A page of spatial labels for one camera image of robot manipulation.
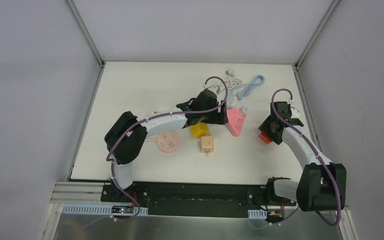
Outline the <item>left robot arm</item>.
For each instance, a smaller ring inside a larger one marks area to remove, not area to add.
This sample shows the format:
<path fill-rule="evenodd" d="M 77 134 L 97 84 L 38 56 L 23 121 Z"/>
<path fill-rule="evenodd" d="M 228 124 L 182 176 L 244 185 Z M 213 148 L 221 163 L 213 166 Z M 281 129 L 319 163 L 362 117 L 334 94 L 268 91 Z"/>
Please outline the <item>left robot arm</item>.
<path fill-rule="evenodd" d="M 161 113 L 138 117 L 131 111 L 124 112 L 104 137 L 108 150 L 106 161 L 111 163 L 111 180 L 116 185 L 114 197 L 123 203 L 132 198 L 132 162 L 147 137 L 198 123 L 225 125 L 228 122 L 226 102 L 226 99 L 218 100 L 217 94 L 206 88 L 197 97 Z"/>

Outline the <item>red cube socket adapter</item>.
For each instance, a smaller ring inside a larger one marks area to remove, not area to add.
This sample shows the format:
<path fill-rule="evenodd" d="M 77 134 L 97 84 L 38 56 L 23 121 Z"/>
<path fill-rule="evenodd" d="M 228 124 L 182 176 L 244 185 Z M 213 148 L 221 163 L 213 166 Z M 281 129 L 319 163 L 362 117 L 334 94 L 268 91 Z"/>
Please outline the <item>red cube socket adapter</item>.
<path fill-rule="evenodd" d="M 265 143 L 265 144 L 270 144 L 273 142 L 273 140 L 264 132 L 261 132 L 258 137 Z"/>

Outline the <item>pink triangular power socket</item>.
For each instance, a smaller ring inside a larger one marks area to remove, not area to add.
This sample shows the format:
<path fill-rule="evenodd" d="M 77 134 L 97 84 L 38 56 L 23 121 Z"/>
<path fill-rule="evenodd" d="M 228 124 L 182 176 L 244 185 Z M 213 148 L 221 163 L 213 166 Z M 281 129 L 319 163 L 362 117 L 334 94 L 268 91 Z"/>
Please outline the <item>pink triangular power socket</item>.
<path fill-rule="evenodd" d="M 226 111 L 228 123 L 225 124 L 234 137 L 238 137 L 242 130 L 247 116 L 247 110 L 243 108 L 228 109 Z"/>

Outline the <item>round pink socket base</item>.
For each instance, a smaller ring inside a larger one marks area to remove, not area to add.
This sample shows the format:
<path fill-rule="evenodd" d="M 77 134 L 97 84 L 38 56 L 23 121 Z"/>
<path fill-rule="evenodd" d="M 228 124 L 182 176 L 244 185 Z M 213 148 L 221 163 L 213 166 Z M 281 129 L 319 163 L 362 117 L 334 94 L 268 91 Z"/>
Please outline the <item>round pink socket base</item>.
<path fill-rule="evenodd" d="M 175 131 L 166 131 L 156 138 L 156 145 L 163 153 L 174 153 L 180 146 L 179 135 Z"/>

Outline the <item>white USB charger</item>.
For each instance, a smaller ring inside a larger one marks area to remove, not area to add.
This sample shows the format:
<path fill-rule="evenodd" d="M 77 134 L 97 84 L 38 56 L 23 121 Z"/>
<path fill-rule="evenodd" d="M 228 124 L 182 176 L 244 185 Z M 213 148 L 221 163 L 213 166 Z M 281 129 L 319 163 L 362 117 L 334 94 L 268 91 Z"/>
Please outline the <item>white USB charger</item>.
<path fill-rule="evenodd" d="M 241 111 L 242 111 L 244 114 L 247 114 L 247 112 L 248 112 L 248 107 L 247 107 L 247 106 L 243 106 L 243 107 L 241 108 Z"/>

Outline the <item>beige cube socket adapter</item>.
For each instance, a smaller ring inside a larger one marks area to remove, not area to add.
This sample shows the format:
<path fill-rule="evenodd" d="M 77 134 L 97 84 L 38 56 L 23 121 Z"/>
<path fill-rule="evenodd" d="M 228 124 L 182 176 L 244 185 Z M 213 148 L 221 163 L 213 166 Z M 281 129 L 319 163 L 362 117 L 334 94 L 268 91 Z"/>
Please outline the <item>beige cube socket adapter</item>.
<path fill-rule="evenodd" d="M 212 136 L 202 136 L 200 138 L 200 151 L 209 155 L 215 149 L 214 138 Z"/>

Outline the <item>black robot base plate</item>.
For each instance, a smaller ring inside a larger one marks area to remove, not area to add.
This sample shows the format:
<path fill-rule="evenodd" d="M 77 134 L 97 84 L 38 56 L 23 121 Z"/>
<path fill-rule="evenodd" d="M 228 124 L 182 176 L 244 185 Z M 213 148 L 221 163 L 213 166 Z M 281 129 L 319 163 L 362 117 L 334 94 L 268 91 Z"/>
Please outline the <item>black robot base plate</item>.
<path fill-rule="evenodd" d="M 274 195 L 273 185 L 168 183 L 135 181 L 124 194 L 112 181 L 104 183 L 100 200 L 134 200 L 150 216 L 246 218 L 249 211 L 278 212 L 297 204 Z"/>

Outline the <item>yellow cube socket adapter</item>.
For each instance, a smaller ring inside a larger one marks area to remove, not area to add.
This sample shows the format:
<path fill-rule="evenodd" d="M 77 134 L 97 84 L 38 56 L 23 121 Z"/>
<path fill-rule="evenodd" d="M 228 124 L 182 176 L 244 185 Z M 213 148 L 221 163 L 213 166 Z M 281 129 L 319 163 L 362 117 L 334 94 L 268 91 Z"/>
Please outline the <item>yellow cube socket adapter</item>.
<path fill-rule="evenodd" d="M 192 125 L 189 129 L 194 138 L 201 138 L 210 132 L 208 125 L 203 122 Z"/>

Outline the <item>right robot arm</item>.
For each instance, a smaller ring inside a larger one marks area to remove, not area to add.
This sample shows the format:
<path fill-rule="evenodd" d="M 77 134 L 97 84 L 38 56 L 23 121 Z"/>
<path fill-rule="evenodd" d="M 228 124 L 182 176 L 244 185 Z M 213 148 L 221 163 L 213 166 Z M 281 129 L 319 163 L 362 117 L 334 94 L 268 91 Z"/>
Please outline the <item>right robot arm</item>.
<path fill-rule="evenodd" d="M 296 202 L 304 212 L 335 211 L 345 207 L 345 166 L 333 163 L 304 134 L 304 124 L 292 117 L 289 103 L 271 103 L 270 115 L 258 129 L 264 143 L 286 144 L 302 168 L 299 181 L 287 177 L 267 180 L 263 196 L 268 204 L 276 205 L 286 198 Z"/>

